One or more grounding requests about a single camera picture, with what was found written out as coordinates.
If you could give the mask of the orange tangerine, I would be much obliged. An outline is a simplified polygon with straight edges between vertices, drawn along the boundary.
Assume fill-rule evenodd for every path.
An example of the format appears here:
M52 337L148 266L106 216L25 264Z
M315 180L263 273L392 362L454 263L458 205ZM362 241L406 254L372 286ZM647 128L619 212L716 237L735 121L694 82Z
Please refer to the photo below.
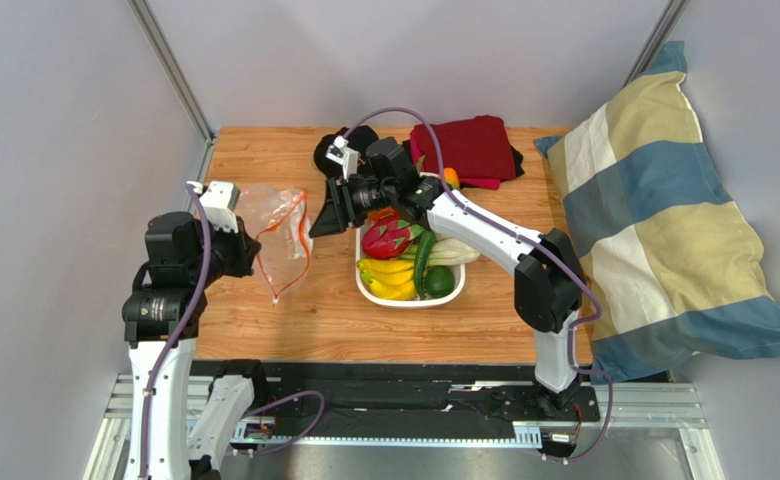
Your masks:
M396 212L395 212L395 210L392 207L385 207L385 208L382 208L380 210L377 210L377 211L374 211L374 212L370 212L368 214L368 218L372 222L378 222L378 221L380 221L381 219L383 219L385 217L392 216L392 215L395 215L395 214L396 214Z

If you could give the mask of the pink dragon fruit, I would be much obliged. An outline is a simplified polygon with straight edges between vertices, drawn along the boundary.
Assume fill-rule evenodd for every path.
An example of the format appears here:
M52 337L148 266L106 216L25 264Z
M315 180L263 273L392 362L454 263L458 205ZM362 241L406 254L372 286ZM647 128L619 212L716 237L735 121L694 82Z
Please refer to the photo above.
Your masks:
M365 255L379 260L390 260L404 253L410 244L424 232L418 224L388 216L373 224L361 237Z

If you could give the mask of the clear orange-zip plastic bag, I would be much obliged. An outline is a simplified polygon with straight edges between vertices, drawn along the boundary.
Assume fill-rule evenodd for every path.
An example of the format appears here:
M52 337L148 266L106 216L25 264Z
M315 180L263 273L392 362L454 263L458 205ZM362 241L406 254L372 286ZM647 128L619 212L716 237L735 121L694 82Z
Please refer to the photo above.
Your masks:
M276 306L300 287L311 267L308 193L252 184L241 193L236 213L244 220L248 234L261 244L255 269Z

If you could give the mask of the orange green mango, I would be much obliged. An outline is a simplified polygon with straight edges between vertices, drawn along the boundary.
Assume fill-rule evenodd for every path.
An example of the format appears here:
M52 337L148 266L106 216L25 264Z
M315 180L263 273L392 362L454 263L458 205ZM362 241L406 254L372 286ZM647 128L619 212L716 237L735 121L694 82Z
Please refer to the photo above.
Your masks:
M461 181L454 168L447 167L442 170L442 178L453 190L461 188Z

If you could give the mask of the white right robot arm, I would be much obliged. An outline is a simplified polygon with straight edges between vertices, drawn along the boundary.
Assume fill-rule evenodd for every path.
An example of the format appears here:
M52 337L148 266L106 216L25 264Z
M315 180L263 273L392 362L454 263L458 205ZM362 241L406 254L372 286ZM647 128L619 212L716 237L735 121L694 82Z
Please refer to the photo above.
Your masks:
M402 220L459 240L486 256L513 279L514 308L535 332L539 403L564 409L579 388L570 331L581 306L581 268L567 235L523 228L481 209L439 176L421 174L394 139L366 150L371 172L357 172L360 153L337 136L324 157L339 173L326 183L324 204L309 231L337 235L364 224L369 213L391 207Z

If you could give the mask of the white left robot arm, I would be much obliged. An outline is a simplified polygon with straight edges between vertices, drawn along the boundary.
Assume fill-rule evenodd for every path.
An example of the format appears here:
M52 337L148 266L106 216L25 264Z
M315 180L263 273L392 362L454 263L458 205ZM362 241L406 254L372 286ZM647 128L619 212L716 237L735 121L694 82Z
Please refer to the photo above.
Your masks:
M190 371L205 289L223 276L253 273L261 245L234 213L209 220L188 212L152 219L148 259L122 308L133 375L127 479L217 479L235 427L265 385L256 360L228 361L215 373L207 404L187 426Z

